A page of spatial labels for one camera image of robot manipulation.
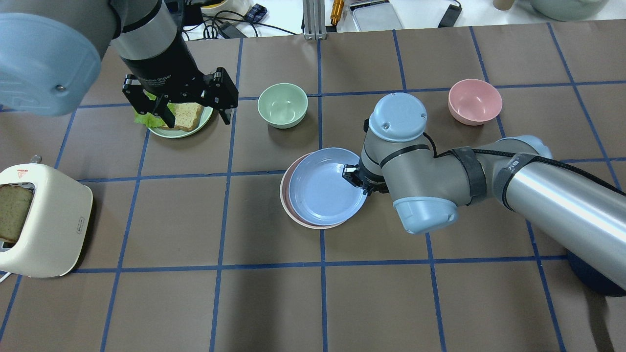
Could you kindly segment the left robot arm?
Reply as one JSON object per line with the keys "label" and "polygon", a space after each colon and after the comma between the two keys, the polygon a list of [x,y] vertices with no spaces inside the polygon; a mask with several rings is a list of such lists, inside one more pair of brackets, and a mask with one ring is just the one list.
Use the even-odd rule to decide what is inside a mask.
{"label": "left robot arm", "polygon": [[197,103],[231,122],[239,92],[224,67],[198,69],[164,0],[3,0],[0,100],[48,116],[76,109],[109,46],[130,69],[122,87],[136,113],[175,125],[170,103]]}

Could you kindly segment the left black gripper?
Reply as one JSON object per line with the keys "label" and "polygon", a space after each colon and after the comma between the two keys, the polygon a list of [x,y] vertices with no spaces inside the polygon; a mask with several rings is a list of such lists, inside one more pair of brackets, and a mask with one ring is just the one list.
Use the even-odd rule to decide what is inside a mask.
{"label": "left black gripper", "polygon": [[153,114],[172,128],[175,117],[168,107],[170,100],[203,101],[203,106],[217,111],[226,125],[232,123],[239,102],[236,84],[225,67],[203,74],[186,42],[172,42],[152,58],[122,61],[132,72],[124,78],[122,93],[140,114]]}

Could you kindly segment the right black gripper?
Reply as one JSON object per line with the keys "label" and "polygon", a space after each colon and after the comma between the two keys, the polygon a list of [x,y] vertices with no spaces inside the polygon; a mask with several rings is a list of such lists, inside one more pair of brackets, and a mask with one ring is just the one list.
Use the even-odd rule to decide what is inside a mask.
{"label": "right black gripper", "polygon": [[365,196],[371,196],[374,193],[389,194],[384,177],[367,169],[362,159],[354,165],[345,164],[341,175],[351,186],[361,189]]}

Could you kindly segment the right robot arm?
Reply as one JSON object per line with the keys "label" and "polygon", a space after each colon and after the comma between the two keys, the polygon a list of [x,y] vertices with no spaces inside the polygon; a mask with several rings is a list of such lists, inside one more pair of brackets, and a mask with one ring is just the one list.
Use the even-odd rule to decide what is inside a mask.
{"label": "right robot arm", "polygon": [[456,222],[458,208],[496,199],[543,230],[581,262],[625,289],[625,194],[597,176],[551,158],[541,139],[507,137],[436,154],[427,111],[415,96],[381,98],[343,178],[365,195],[388,193],[405,231]]}

